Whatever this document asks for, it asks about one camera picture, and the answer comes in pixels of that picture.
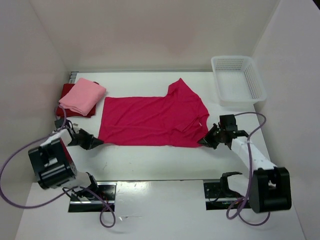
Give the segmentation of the hot pink t-shirt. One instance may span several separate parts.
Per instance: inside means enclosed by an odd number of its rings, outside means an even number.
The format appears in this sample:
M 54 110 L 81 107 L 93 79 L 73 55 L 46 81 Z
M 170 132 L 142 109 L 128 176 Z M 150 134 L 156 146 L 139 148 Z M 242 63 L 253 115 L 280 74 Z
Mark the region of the hot pink t-shirt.
M 165 96 L 106 97 L 98 139 L 118 146 L 197 148 L 210 114 L 182 78 Z

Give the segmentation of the red t-shirt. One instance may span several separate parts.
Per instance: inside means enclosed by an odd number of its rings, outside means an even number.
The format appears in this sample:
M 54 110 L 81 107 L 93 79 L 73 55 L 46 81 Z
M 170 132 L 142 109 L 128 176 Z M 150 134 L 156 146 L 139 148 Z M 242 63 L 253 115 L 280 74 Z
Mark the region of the red t-shirt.
M 74 83 L 66 83 L 63 85 L 62 91 L 61 91 L 61 95 L 60 97 L 63 98 L 65 95 L 67 95 L 69 93 L 69 91 L 74 87 Z M 65 113 L 66 113 L 66 117 L 81 117 L 81 118 L 91 118 L 92 116 L 94 116 L 96 114 L 96 104 L 93 106 L 93 108 L 88 112 L 87 115 L 82 115 L 78 112 L 75 112 L 71 109 L 67 109 L 65 108 Z M 55 115 L 57 117 L 63 117 L 64 116 L 64 112 L 60 107 L 57 107 L 55 109 Z

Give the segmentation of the light pink t-shirt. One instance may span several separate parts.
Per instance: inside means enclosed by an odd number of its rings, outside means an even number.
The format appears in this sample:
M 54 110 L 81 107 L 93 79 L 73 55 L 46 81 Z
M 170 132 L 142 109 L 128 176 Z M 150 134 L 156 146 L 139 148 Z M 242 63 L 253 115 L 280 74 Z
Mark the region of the light pink t-shirt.
M 59 105 L 82 116 L 87 116 L 103 98 L 107 89 L 93 81 L 80 78 L 70 91 L 59 100 Z

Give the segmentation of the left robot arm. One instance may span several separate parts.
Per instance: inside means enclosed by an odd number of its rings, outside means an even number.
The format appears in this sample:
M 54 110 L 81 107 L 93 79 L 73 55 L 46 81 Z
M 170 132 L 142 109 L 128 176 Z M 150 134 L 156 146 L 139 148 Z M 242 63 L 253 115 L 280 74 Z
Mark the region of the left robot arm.
M 28 151 L 37 183 L 42 189 L 73 188 L 78 198 L 94 200 L 101 195 L 94 176 L 80 172 L 67 147 L 91 150 L 104 142 L 83 129 L 64 129 L 50 136 L 40 146 Z

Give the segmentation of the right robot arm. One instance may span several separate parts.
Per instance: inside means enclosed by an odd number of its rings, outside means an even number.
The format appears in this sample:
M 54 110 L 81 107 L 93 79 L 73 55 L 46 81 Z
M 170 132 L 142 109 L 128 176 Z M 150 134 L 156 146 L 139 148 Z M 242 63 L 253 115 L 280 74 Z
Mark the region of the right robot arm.
M 216 149 L 224 144 L 234 152 L 252 173 L 251 178 L 238 171 L 225 172 L 220 178 L 219 191 L 225 197 L 233 194 L 245 196 L 255 213 L 289 210 L 292 207 L 290 174 L 285 167 L 278 167 L 268 160 L 248 140 L 248 133 L 235 127 L 214 124 L 197 143 Z

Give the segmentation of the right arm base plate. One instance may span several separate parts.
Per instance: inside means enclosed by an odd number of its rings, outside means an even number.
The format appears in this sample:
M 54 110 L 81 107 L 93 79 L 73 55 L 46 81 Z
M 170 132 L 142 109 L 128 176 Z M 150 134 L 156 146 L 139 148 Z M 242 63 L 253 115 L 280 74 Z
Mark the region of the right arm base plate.
M 225 193 L 221 190 L 221 184 L 217 181 L 204 181 L 204 196 L 207 200 L 213 201 L 217 199 L 217 201 L 233 201 L 242 197 L 238 192 L 229 192 Z

